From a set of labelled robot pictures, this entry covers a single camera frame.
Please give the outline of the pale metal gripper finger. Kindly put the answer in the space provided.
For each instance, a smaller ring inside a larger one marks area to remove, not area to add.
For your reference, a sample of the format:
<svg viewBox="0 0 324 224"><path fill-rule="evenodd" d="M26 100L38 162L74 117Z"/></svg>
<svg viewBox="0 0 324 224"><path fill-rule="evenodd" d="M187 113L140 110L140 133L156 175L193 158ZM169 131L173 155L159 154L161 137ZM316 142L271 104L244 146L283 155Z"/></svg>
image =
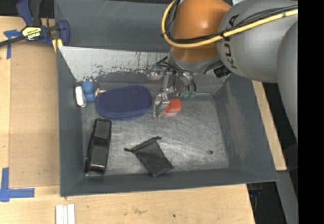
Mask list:
<svg viewBox="0 0 324 224"><path fill-rule="evenodd" d="M170 104L167 93L159 93L155 96L153 117L159 117L160 113Z"/></svg>

